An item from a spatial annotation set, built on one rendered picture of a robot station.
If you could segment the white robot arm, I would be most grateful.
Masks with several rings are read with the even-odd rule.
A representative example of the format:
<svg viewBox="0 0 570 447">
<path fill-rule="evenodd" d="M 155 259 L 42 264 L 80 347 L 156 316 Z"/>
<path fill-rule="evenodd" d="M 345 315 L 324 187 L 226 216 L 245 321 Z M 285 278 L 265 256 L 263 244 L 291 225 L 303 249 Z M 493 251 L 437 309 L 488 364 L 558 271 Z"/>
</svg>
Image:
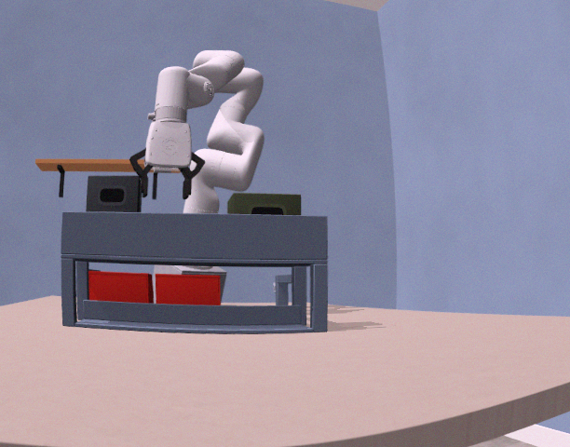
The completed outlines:
<svg viewBox="0 0 570 447">
<path fill-rule="evenodd" d="M 244 122 L 261 96 L 264 79 L 260 72 L 244 68 L 243 57 L 229 50 L 202 51 L 193 68 L 188 72 L 183 67 L 168 67 L 160 72 L 155 111 L 148 119 L 152 123 L 163 118 L 186 122 L 187 105 L 188 109 L 207 105 L 214 93 L 237 94 L 221 105 L 214 119 L 207 138 L 210 149 L 195 152 L 206 163 L 192 179 L 191 195 L 183 209 L 183 213 L 218 213 L 220 202 L 214 187 L 246 191 L 262 153 L 263 131 Z"/>
</svg>

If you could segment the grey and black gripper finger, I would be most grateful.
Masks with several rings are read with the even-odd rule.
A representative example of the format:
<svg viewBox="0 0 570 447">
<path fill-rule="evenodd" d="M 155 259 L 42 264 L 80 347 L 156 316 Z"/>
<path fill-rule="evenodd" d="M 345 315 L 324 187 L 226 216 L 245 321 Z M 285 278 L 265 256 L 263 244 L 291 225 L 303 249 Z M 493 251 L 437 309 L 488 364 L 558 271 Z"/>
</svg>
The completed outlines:
<svg viewBox="0 0 570 447">
<path fill-rule="evenodd" d="M 149 172 L 149 170 L 153 167 L 150 165 L 147 165 L 144 169 L 142 169 L 140 167 L 140 165 L 138 164 L 137 160 L 144 157 L 145 156 L 145 152 L 146 149 L 142 150 L 141 152 L 135 154 L 134 156 L 131 156 L 129 161 L 132 165 L 132 167 L 134 168 L 135 172 L 140 176 L 141 181 L 142 181 L 142 197 L 146 197 L 147 193 L 148 193 L 148 176 L 147 173 Z"/>
<path fill-rule="evenodd" d="M 189 198 L 192 191 L 192 179 L 200 172 L 205 164 L 205 160 L 197 156 L 192 152 L 192 160 L 197 163 L 195 169 L 191 171 L 189 167 L 179 168 L 180 172 L 184 176 L 183 181 L 183 199 Z"/>
</svg>

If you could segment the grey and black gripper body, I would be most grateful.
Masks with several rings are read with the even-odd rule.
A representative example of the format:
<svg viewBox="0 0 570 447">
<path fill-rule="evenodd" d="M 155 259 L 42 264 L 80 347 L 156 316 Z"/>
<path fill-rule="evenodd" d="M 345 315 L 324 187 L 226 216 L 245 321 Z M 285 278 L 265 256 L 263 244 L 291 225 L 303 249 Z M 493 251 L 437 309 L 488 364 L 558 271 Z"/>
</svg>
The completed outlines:
<svg viewBox="0 0 570 447">
<path fill-rule="evenodd" d="M 145 167 L 171 171 L 189 167 L 192 161 L 190 125 L 177 118 L 158 119 L 150 125 L 145 148 Z"/>
</svg>

